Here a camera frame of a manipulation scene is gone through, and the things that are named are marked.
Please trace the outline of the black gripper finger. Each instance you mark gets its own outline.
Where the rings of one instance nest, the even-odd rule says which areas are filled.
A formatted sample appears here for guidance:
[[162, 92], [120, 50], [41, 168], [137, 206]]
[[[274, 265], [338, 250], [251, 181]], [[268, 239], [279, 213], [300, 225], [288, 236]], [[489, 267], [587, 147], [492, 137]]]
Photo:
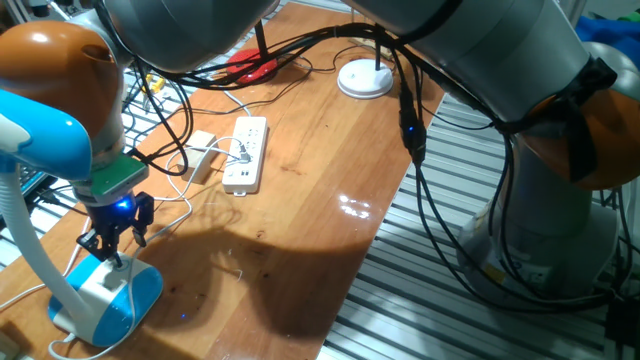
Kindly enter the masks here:
[[119, 255], [118, 252], [118, 245], [119, 245], [119, 235], [118, 234], [114, 234], [111, 236], [110, 240], [109, 240], [109, 245], [110, 245], [110, 249], [111, 249], [111, 258], [115, 261], [116, 263], [116, 267], [117, 268], [122, 268], [123, 267], [123, 262], [122, 259]]
[[76, 243], [101, 262], [112, 257], [112, 244], [95, 230], [81, 234]]

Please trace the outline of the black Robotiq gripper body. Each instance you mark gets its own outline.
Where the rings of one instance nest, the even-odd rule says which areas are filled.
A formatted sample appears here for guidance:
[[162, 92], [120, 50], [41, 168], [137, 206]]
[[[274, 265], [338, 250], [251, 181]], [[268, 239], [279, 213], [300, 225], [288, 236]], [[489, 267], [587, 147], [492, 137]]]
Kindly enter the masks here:
[[87, 211], [103, 249], [116, 249], [120, 235], [129, 228], [132, 228], [139, 246], [147, 245], [147, 227], [154, 222], [154, 198], [151, 195], [130, 192], [110, 205], [88, 207]]

